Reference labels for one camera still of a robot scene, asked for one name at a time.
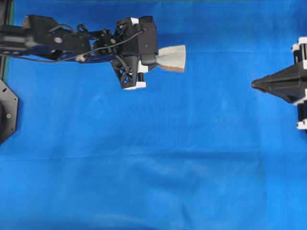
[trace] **blue cloth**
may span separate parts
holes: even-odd
[[[253,90],[293,64],[304,0],[16,0],[91,31],[152,15],[186,72],[123,91],[108,63],[10,60],[18,130],[0,148],[1,230],[246,230],[307,226],[307,135],[296,108]]]

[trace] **green surface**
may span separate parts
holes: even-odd
[[[14,3],[14,1],[12,1],[9,25],[12,25],[14,23],[14,6],[15,6],[15,3]],[[3,76],[3,81],[4,82],[6,81],[6,76],[7,76],[7,73],[8,73],[9,62],[10,62],[10,58],[7,57],[5,59],[5,67],[4,67],[4,76]]]

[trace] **wire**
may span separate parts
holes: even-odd
[[[54,32],[54,31],[56,31],[56,30],[58,30],[59,28],[62,28],[62,27],[64,27],[64,26],[68,27],[68,28],[71,30],[71,33],[72,33],[73,35],[75,35],[75,31],[73,30],[73,28],[72,28],[70,25],[67,25],[67,24],[58,24],[58,25],[56,25],[55,27],[53,27],[53,28],[51,28],[50,30],[48,30],[48,32],[49,32],[49,33],[52,33],[52,32]]]
[[[4,57],[10,57],[10,58],[16,58],[16,59],[22,59],[22,60],[28,60],[28,61],[36,61],[36,62],[41,62],[41,63],[57,63],[57,62],[62,62],[62,61],[67,61],[67,60],[71,60],[71,59],[75,59],[76,57],[78,56],[83,56],[83,55],[86,55],[86,54],[90,54],[92,52],[95,52],[97,50],[101,50],[101,49],[109,49],[109,48],[113,48],[115,46],[119,46],[123,43],[126,43],[128,41],[130,41],[131,39],[135,38],[137,35],[139,34],[142,34],[144,33],[143,30],[135,33],[134,35],[132,35],[130,38],[124,40],[124,41],[121,41],[121,42],[118,42],[116,44],[113,44],[113,45],[110,45],[110,46],[104,46],[104,47],[99,47],[99,48],[96,48],[96,49],[93,49],[93,50],[90,50],[88,52],[85,52],[85,53],[82,53],[82,54],[77,54],[75,56],[72,56],[72,57],[67,57],[67,58],[63,58],[63,59],[60,59],[60,60],[56,60],[56,61],[44,61],[44,60],[39,60],[39,59],[33,59],[33,58],[28,58],[28,57],[20,57],[20,56],[14,56],[14,55],[8,55],[8,54],[0,54],[0,56],[4,56]]]

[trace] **white plastic part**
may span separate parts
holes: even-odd
[[[307,69],[307,60],[303,60],[303,68]]]
[[[298,39],[298,45],[307,44],[307,37],[300,37]]]
[[[296,128],[297,129],[307,129],[307,119],[297,122]]]
[[[132,21],[132,25],[139,24],[138,18],[131,18],[131,21]]]
[[[138,62],[138,73],[147,73],[148,72],[148,66],[142,65],[142,62]]]
[[[291,47],[291,50],[292,50],[292,53],[294,51],[298,51],[299,50],[299,45],[298,44],[294,44],[292,47]]]
[[[307,95],[307,89],[305,89],[305,97],[303,97],[303,98],[297,100],[296,102],[293,102],[293,105],[298,105],[298,104],[304,103],[304,101],[307,100],[306,95]]]
[[[84,61],[85,61],[84,55],[78,55],[78,56],[76,57],[76,61],[84,62]]]
[[[124,90],[136,90],[136,89],[141,89],[141,88],[146,88],[146,82],[137,81],[136,86],[125,88]]]

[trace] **screw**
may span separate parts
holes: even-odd
[[[60,37],[55,37],[55,38],[54,38],[54,41],[55,41],[56,43],[62,43],[62,38],[60,38]]]

